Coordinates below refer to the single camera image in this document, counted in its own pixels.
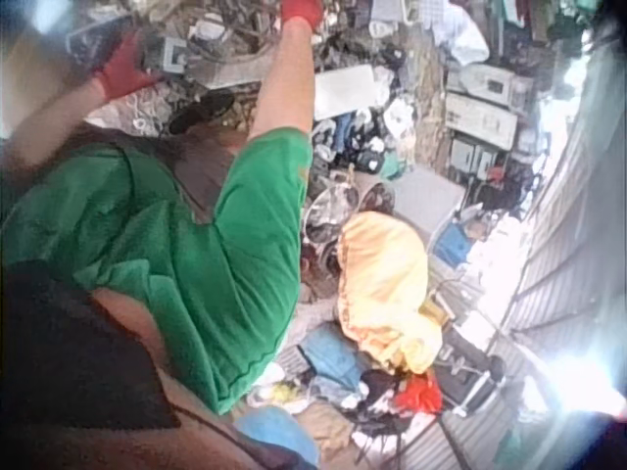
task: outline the hand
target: hand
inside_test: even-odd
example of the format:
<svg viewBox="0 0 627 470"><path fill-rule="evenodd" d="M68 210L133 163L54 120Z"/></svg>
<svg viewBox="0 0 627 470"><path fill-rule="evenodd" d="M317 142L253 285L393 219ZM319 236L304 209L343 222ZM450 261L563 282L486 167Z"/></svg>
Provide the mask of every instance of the hand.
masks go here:
<svg viewBox="0 0 627 470"><path fill-rule="evenodd" d="M109 62L101 71L95 73L95 79L104 89L106 101L121 98L159 81L159 76L151 75L136 67L138 40L137 32L125 36Z"/></svg>
<svg viewBox="0 0 627 470"><path fill-rule="evenodd" d="M322 23L322 0L283 0L281 2L283 24L296 17L307 21L314 31Z"/></svg>

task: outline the green t-shirt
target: green t-shirt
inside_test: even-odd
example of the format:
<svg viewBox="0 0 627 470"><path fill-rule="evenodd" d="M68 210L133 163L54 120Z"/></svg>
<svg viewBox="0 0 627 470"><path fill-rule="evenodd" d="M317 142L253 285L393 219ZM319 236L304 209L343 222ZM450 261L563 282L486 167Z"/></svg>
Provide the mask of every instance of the green t-shirt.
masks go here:
<svg viewBox="0 0 627 470"><path fill-rule="evenodd" d="M298 298L307 136L278 129L249 143L206 225L156 159L74 153L12 207L3 263L44 259L87 290L144 303L177 378L226 412L274 357Z"/></svg>

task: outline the yellow tarp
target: yellow tarp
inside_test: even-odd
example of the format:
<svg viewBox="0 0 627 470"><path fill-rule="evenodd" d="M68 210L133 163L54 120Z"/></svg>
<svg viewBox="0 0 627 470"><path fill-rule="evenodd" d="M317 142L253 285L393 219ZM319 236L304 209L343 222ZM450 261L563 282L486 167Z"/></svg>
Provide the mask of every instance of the yellow tarp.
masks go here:
<svg viewBox="0 0 627 470"><path fill-rule="evenodd" d="M416 231L378 212L361 212L340 237L338 300L344 334L389 368L423 373L442 331L418 312L427 291L427 254Z"/></svg>

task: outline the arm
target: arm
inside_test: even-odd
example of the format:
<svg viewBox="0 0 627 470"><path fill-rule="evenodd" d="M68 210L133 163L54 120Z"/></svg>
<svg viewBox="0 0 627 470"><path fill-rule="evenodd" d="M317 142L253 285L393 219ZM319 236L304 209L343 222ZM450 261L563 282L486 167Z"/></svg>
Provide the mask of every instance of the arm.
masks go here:
<svg viewBox="0 0 627 470"><path fill-rule="evenodd" d="M283 0L283 28L264 80L249 140L280 127L309 133L314 119L312 33L322 18L319 0Z"/></svg>
<svg viewBox="0 0 627 470"><path fill-rule="evenodd" d="M29 178L68 140L76 127L107 102L153 84L156 78L135 68L137 34L130 34L102 71L18 126L1 163L20 182Z"/></svg>
<svg viewBox="0 0 627 470"><path fill-rule="evenodd" d="M105 102L104 88L93 78L27 118L8 143L2 170L27 178L48 163L87 115Z"/></svg>

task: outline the red cloth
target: red cloth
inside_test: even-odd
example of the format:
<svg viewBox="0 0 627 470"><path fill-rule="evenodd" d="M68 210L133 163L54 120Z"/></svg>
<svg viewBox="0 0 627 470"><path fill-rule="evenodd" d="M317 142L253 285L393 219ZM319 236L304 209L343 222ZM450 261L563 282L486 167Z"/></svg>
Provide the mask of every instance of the red cloth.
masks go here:
<svg viewBox="0 0 627 470"><path fill-rule="evenodd" d="M101 71L95 73L94 76L100 80L105 89L107 101L126 96L159 80L158 76L146 73L135 66L138 39L137 32L125 36L109 62Z"/></svg>
<svg viewBox="0 0 627 470"><path fill-rule="evenodd" d="M427 372L409 377L405 390L394 397L394 404L414 413L438 413L442 409L442 393L435 376Z"/></svg>
<svg viewBox="0 0 627 470"><path fill-rule="evenodd" d="M322 23L321 0L283 0L281 2L281 19L285 24L292 18L300 17L307 20L315 30Z"/></svg>

